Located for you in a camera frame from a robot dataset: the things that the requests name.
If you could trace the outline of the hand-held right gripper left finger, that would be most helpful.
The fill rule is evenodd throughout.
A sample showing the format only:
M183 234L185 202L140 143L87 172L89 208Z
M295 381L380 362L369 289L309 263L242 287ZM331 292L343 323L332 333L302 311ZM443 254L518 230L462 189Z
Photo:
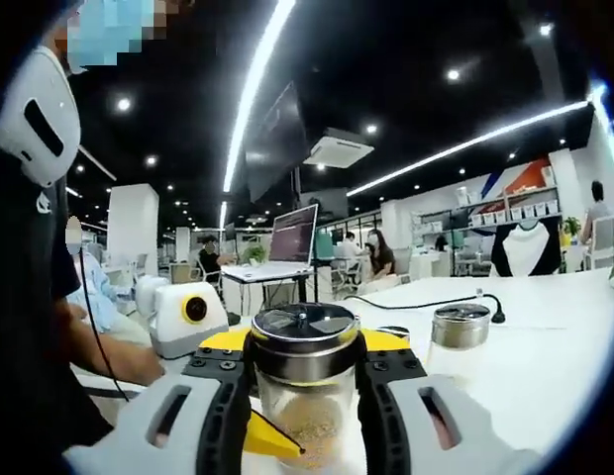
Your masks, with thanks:
M251 418L247 331L217 333L180 374L120 411L114 429L63 457L76 474L238 474Z

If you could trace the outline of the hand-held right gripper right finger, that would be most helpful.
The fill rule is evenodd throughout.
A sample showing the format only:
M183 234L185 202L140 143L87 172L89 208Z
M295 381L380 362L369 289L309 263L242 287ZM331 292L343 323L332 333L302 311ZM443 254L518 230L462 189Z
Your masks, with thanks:
M490 413L450 378L426 374L409 343L363 329L358 420L370 474L534 474L540 455L515 449Z

